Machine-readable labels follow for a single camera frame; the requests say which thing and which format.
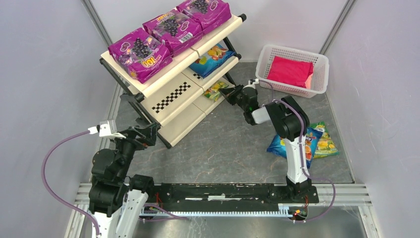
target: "barcode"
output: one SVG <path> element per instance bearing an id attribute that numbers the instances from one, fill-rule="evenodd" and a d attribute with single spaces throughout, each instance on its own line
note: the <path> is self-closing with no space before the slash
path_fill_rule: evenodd
<path id="1" fill-rule="evenodd" d="M 188 41 L 191 38 L 193 38 L 193 34 L 191 34 L 191 32 L 188 32 L 188 34 L 186 36 L 182 37 L 179 41 L 181 43 L 184 43 L 184 42 Z"/>

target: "checkered pattern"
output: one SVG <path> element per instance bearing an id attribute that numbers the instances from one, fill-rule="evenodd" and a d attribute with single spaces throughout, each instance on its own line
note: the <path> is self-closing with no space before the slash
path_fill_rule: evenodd
<path id="1" fill-rule="evenodd" d="M 156 113 L 160 113 L 165 107 L 167 107 L 173 100 L 177 99 L 178 96 L 182 95 L 182 92 L 187 91 L 188 88 L 191 88 L 191 85 L 189 85 L 187 82 L 184 82 L 182 85 L 179 86 L 179 88 L 175 89 L 174 92 L 170 94 L 170 96 L 167 96 L 165 99 L 163 99 L 160 103 L 156 104 L 156 107 L 152 107 L 152 109 Z"/>
<path id="2" fill-rule="evenodd" d="M 198 74 L 193 74 L 197 79 L 201 79 L 201 77 Z"/>

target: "white wall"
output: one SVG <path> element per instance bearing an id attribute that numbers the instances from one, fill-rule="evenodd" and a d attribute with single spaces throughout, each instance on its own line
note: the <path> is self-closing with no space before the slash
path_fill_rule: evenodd
<path id="1" fill-rule="evenodd" d="M 113 41 L 182 0 L 91 0 Z M 346 0 L 227 0 L 248 20 L 229 37 L 243 61 L 257 61 L 266 44 L 319 52 Z"/>
<path id="2" fill-rule="evenodd" d="M 63 237 L 71 210 L 44 189 L 41 163 L 56 142 L 104 119 L 116 85 L 99 64 L 106 45 L 79 0 L 0 1 L 0 32 L 0 237 Z M 47 164 L 67 201 L 97 143 L 65 143 Z"/>
<path id="3" fill-rule="evenodd" d="M 327 53 L 328 96 L 384 237 L 418 237 L 420 1 L 358 1 Z"/>

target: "basket rim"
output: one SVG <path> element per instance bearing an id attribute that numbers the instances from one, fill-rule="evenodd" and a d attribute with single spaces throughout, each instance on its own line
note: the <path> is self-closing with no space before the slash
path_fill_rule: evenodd
<path id="1" fill-rule="evenodd" d="M 267 50 L 268 47 L 282 48 L 282 49 L 285 49 L 285 50 L 291 50 L 291 51 L 294 51 L 294 52 L 305 53 L 305 54 L 317 56 L 319 58 L 324 58 L 325 59 L 325 76 L 324 77 L 326 78 L 326 82 L 324 82 L 322 90 L 317 91 L 317 90 L 312 90 L 312 89 L 307 89 L 307 88 L 301 88 L 301 87 L 293 86 L 293 85 L 286 84 L 286 83 L 280 83 L 280 82 L 272 81 L 272 80 L 269 80 L 269 79 L 266 79 L 266 78 L 263 78 L 263 77 L 259 76 L 259 72 L 260 72 L 260 67 L 259 66 L 260 66 L 261 61 L 263 59 L 264 53 L 265 53 L 265 51 Z M 309 92 L 309 93 L 323 94 L 327 91 L 327 86 L 328 86 L 329 60 L 328 60 L 327 56 L 324 56 L 324 55 L 321 55 L 321 54 L 317 54 L 317 53 L 313 53 L 313 52 L 309 52 L 309 51 L 303 51 L 303 50 L 290 48 L 290 47 L 286 47 L 286 46 L 277 46 L 277 45 L 273 45 L 273 44 L 268 44 L 268 45 L 265 45 L 261 50 L 260 57 L 258 58 L 258 62 L 257 62 L 257 70 L 255 71 L 255 76 L 258 79 L 260 79 L 262 82 L 268 81 L 269 83 L 272 83 L 272 84 L 277 84 L 277 85 L 281 85 L 281 86 L 285 86 L 285 87 L 289 87 L 289 88 L 293 88 L 293 89 L 297 89 L 297 90 L 301 90 L 301 91 L 306 91 L 306 92 Z"/>

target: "green snack bag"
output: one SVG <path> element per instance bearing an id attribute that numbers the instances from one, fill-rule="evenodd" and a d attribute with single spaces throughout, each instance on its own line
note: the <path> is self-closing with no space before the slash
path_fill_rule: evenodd
<path id="1" fill-rule="evenodd" d="M 207 98 L 210 98 L 214 101 L 217 101 L 221 96 L 221 94 L 219 92 L 219 89 L 227 88 L 227 87 L 229 87 L 229 85 L 227 83 L 224 83 L 222 81 L 217 81 L 203 95 L 206 96 Z"/>
<path id="2" fill-rule="evenodd" d="M 335 147 L 335 144 L 332 141 L 331 137 L 329 136 L 328 130 L 325 127 L 325 123 L 323 121 L 319 123 L 313 123 L 310 125 L 310 127 L 322 132 L 322 137 L 318 141 L 318 145 L 315 150 L 314 159 L 327 157 L 331 155 L 338 155 L 338 150 Z"/>

